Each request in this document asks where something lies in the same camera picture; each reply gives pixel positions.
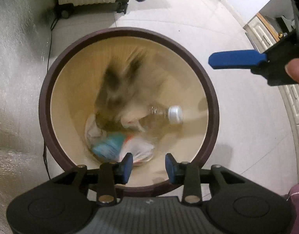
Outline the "person's hand fingertip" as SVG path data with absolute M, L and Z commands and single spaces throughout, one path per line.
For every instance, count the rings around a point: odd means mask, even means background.
M 299 83 L 299 58 L 292 59 L 285 67 L 287 74 Z

